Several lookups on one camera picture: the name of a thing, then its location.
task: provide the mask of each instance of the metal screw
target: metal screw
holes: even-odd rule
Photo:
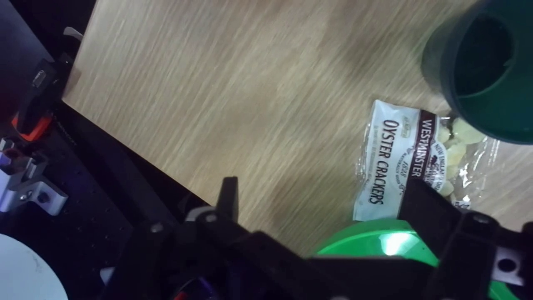
[[[27,190],[25,193],[22,193],[22,195],[19,197],[19,200],[20,200],[20,202],[25,202],[25,200],[29,200],[32,195],[34,195],[34,190]]]
[[[207,215],[207,217],[205,217],[205,222],[208,222],[208,223],[217,222],[217,215],[213,215],[213,213]]]
[[[160,232],[163,232],[163,223],[153,223],[152,227],[150,227],[150,232],[152,233],[160,233]]]

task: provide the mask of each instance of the wood grain surface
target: wood grain surface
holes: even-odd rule
[[[98,0],[65,100],[210,203],[238,175],[240,222],[310,253],[350,223],[373,100],[447,110],[420,57],[472,3]],[[503,150],[480,208],[518,227],[533,150]]]

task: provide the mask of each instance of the black metal frame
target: black metal frame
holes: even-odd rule
[[[47,55],[37,53],[32,62],[39,67],[44,58]],[[29,67],[25,72],[25,85],[17,92],[25,100],[19,102],[17,113],[32,122],[17,132],[5,120],[0,135],[19,140],[24,152],[44,152],[50,158],[45,175],[70,198],[58,217],[32,205],[0,215],[0,233],[40,253],[70,298],[155,300],[183,290],[202,298],[207,295],[195,285],[198,280],[208,282],[210,297],[235,300],[487,298],[502,248],[523,258],[515,275],[525,282],[522,293],[532,295],[532,225],[522,233],[505,230],[487,215],[458,212],[418,182],[407,190],[400,217],[440,257],[438,268],[402,258],[305,260],[268,235],[248,233],[237,225],[237,178],[223,182],[217,208],[208,208],[60,103],[68,70],[58,72],[52,88],[39,93],[32,90]],[[30,132],[42,113],[53,113],[49,133],[32,143],[20,138],[20,130]],[[100,280],[100,270],[107,267],[115,267],[108,283]]]

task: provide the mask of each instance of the plastic snack bag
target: plastic snack bag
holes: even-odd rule
[[[472,177],[480,167],[490,167],[497,152],[497,140],[462,118],[377,100],[353,220],[395,218],[413,178],[423,178],[457,207],[470,208],[483,190],[483,180]]]

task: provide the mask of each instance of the green cup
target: green cup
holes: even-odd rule
[[[418,233],[403,220],[373,220],[355,223],[333,235],[318,257],[403,257],[437,267],[438,258]],[[517,300],[505,283],[490,285],[492,300]]]
[[[480,0],[435,32],[423,73],[480,132],[533,143],[532,32],[532,0]]]

